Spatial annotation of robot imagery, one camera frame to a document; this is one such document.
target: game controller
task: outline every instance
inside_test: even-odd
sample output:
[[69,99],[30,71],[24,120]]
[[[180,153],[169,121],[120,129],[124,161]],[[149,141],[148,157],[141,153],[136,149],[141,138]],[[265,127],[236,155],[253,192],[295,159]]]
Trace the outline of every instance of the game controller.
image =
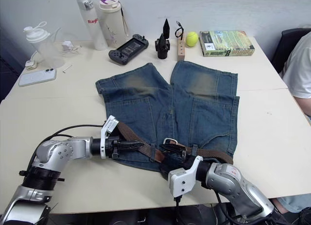
[[121,65],[126,65],[130,60],[146,49],[148,45],[149,42],[147,39],[145,39],[145,36],[135,34],[133,35],[132,39],[127,41],[116,50],[109,51],[108,55],[114,62],[117,62]]

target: blue jeans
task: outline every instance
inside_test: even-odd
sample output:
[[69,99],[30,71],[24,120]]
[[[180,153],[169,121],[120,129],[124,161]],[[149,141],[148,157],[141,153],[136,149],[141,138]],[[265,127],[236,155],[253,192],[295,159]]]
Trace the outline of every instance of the blue jeans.
[[[180,61],[168,84],[153,64],[96,82],[107,116],[127,124],[155,148],[165,138],[233,156],[237,145],[238,75]],[[139,152],[122,153],[126,165],[159,171]]]
[[279,197],[281,205],[292,213],[299,213],[304,208],[311,207],[311,193],[296,196]]

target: belt buckle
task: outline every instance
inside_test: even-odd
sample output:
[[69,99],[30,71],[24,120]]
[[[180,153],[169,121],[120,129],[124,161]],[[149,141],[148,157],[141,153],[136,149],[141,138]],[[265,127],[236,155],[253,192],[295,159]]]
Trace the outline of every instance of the belt buckle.
[[163,144],[171,144],[170,141],[174,141],[175,142],[174,144],[178,145],[178,141],[172,138],[165,138]]
[[181,157],[182,157],[182,160],[183,162],[186,160],[186,156],[187,156],[187,149],[186,147],[182,146],[182,145],[179,145],[178,144],[178,141],[175,140],[175,139],[172,139],[172,138],[165,138],[164,141],[163,141],[163,144],[172,144],[171,141],[175,142],[174,144],[175,145],[178,145],[180,146],[180,149],[181,149]]

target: water bottle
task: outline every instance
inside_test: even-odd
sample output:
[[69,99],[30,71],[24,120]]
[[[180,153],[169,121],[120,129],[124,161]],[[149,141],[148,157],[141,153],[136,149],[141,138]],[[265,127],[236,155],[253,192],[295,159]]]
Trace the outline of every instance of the water bottle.
[[118,0],[100,0],[100,24],[108,46],[118,48],[126,42],[127,26]]
[[41,22],[36,27],[25,27],[26,39],[40,53],[45,62],[51,68],[58,68],[64,65],[65,61],[60,52],[54,46],[51,40],[51,34],[40,27],[47,25],[47,22]]
[[96,50],[104,50],[107,43],[104,39],[92,0],[77,0],[82,18],[91,35]]

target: tennis ball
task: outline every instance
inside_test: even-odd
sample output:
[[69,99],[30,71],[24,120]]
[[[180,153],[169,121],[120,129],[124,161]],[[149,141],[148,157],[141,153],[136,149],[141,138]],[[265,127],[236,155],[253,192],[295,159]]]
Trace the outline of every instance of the tennis ball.
[[198,40],[199,40],[199,36],[196,32],[189,32],[186,37],[186,44],[189,47],[193,47],[196,44],[196,42],[198,42]]

